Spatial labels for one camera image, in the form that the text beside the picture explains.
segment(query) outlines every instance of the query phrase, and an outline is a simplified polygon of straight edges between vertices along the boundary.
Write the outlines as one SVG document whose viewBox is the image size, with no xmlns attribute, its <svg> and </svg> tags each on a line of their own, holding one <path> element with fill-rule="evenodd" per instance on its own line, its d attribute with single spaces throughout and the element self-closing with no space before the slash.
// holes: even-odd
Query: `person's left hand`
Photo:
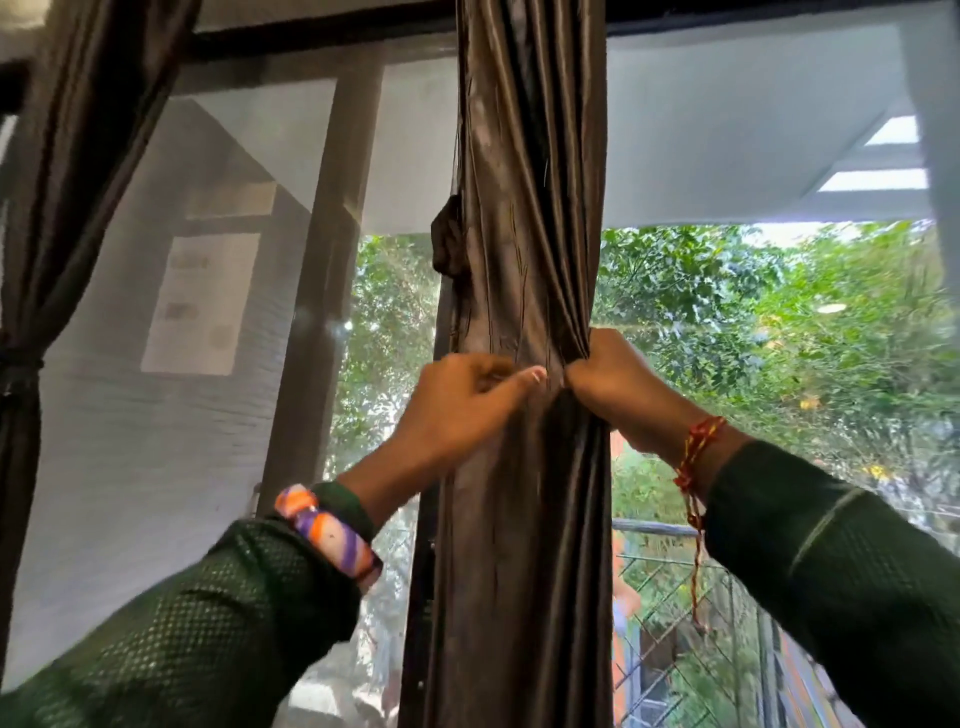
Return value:
<svg viewBox="0 0 960 728">
<path fill-rule="evenodd" d="M 427 364 L 396 431 L 338 479 L 378 526 L 412 496 L 466 460 L 546 381 L 493 354 L 449 354 Z"/>
</svg>

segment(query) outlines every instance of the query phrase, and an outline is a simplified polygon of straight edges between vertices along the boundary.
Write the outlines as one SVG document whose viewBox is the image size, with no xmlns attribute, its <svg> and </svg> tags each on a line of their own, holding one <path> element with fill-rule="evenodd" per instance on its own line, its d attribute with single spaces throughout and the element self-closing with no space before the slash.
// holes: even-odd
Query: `red thread bracelet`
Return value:
<svg viewBox="0 0 960 728">
<path fill-rule="evenodd" d="M 700 514 L 700 502 L 693 493 L 693 465 L 700 457 L 700 453 L 713 442 L 717 433 L 727 424 L 725 417 L 707 417 L 701 423 L 694 425 L 686 435 L 684 444 L 684 459 L 677 468 L 677 477 L 673 482 L 684 495 L 686 506 L 686 522 L 697 529 L 697 550 L 693 558 L 693 574 L 690 577 L 690 601 L 692 602 L 693 623 L 703 629 L 697 617 L 697 576 L 700 573 L 700 562 L 704 551 L 704 523 Z"/>
</svg>

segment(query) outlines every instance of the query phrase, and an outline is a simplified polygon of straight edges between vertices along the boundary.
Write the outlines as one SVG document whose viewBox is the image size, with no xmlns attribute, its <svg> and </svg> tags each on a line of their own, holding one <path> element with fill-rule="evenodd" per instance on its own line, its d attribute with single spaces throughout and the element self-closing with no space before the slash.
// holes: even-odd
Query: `finger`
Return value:
<svg viewBox="0 0 960 728">
<path fill-rule="evenodd" d="M 509 376 L 516 371 L 514 360 L 507 356 L 497 356 L 492 353 L 468 353 L 463 354 L 463 356 L 478 378 L 481 376 Z"/>
<path fill-rule="evenodd" d="M 500 382 L 479 397 L 477 423 L 481 436 L 487 437 L 507 423 L 510 416 L 546 381 L 543 367 L 530 367 Z"/>
</svg>

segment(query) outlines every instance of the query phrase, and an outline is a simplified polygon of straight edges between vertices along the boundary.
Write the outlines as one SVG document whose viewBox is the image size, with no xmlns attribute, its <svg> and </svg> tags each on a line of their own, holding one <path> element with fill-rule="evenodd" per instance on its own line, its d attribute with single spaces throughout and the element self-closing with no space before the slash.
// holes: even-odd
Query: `poster on wall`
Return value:
<svg viewBox="0 0 960 728">
<path fill-rule="evenodd" d="M 141 371 L 232 374 L 259 244 L 248 232 L 174 238 Z"/>
</svg>

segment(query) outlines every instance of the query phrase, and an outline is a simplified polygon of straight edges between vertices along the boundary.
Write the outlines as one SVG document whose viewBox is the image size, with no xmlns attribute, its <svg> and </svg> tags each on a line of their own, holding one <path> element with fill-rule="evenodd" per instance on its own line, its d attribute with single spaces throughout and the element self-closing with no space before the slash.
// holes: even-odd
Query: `sleeve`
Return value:
<svg viewBox="0 0 960 728">
<path fill-rule="evenodd" d="M 870 726 L 960 725 L 960 560 L 880 497 L 754 442 L 708 496 L 710 555 Z"/>
<path fill-rule="evenodd" d="M 313 491 L 372 540 L 352 493 L 336 483 Z M 0 724 L 266 728 L 303 672 L 350 638 L 359 605 L 358 586 L 285 521 L 238 521 L 200 562 L 0 696 Z"/>
</svg>

